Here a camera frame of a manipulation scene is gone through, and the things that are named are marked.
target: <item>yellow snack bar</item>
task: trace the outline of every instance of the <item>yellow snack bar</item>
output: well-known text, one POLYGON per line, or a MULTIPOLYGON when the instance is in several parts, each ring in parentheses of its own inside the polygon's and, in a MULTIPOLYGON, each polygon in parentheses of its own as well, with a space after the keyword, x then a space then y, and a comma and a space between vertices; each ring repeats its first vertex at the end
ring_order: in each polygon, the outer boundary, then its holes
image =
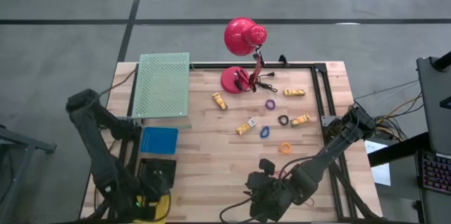
POLYGON ((304 90, 302 89, 285 89, 283 93, 287 97, 301 97, 305 95, 304 90))
POLYGON ((241 125, 237 129, 237 132, 238 132, 239 135, 243 135, 248 130, 251 130, 251 128, 254 127, 256 124, 257 124, 257 122, 255 122, 255 120, 253 118, 251 118, 251 119, 249 119, 249 121, 247 121, 247 123, 245 123, 244 125, 241 125))
POLYGON ((299 118, 295 118, 290 120, 291 126, 298 126, 301 125, 305 122, 309 122, 310 121, 310 116, 309 114, 305 114, 303 116, 300 116, 299 118))
POLYGON ((213 100, 218 104, 219 108, 221 108, 221 110, 224 111, 227 109, 227 104, 224 102, 223 98, 219 93, 214 93, 212 97, 213 100))

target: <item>green perforated board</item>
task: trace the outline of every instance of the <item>green perforated board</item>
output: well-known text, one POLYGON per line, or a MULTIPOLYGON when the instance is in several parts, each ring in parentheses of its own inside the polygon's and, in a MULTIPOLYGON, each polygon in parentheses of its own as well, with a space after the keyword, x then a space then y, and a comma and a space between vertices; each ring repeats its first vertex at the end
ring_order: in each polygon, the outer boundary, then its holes
POLYGON ((190 53, 142 54, 132 118, 188 116, 190 53))

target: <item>blue container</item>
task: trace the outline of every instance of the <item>blue container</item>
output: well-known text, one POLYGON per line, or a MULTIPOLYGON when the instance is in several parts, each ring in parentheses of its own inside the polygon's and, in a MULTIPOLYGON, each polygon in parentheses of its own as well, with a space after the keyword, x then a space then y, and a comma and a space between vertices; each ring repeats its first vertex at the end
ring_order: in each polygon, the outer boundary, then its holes
POLYGON ((178 130, 175 128, 146 127, 142 133, 141 152, 175 154, 178 130))

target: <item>lamp shade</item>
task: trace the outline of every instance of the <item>lamp shade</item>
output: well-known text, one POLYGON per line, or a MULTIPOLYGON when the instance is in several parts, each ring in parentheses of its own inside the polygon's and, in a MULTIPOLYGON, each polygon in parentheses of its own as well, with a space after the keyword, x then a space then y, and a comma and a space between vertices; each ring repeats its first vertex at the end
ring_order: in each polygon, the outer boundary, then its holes
POLYGON ((257 45, 266 41, 266 29, 246 17, 238 17, 227 24, 224 42, 227 49, 236 56, 252 53, 257 45))

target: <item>lamp base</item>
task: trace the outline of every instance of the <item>lamp base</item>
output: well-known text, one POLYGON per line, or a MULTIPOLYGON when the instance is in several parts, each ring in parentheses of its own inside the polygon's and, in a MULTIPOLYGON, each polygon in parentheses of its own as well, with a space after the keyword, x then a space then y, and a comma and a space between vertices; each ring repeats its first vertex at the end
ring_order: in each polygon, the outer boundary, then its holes
POLYGON ((249 89, 247 83, 244 80, 241 80, 239 77, 237 77, 237 71, 243 72, 244 76, 247 79, 249 79, 249 73, 241 67, 232 66, 225 69, 223 71, 223 74, 221 75, 221 85, 223 86, 224 90, 228 93, 239 94, 249 89), (240 81, 242 90, 238 89, 237 85, 235 84, 235 79, 240 81))

